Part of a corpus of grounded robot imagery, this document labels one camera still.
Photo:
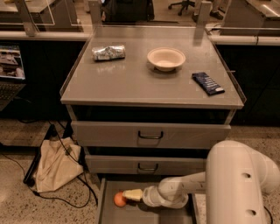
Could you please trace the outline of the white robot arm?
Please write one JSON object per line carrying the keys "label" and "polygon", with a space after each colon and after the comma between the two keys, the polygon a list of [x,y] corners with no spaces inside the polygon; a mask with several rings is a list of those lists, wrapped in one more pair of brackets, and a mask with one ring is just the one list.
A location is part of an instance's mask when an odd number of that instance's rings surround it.
{"label": "white robot arm", "polygon": [[221,141],[209,151],[206,170],[126,190],[122,196],[149,207],[184,207],[190,193],[206,195],[207,224],[267,224],[263,195],[280,185],[277,164],[244,143]]}

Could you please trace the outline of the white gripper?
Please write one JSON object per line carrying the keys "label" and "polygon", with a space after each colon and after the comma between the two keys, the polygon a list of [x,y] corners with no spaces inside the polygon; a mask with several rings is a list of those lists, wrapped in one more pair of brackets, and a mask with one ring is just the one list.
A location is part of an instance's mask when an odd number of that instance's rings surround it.
{"label": "white gripper", "polygon": [[143,191],[141,189],[125,190],[122,196],[127,200],[143,200],[143,203],[148,207],[160,207],[162,205],[158,188],[154,185],[146,187]]}

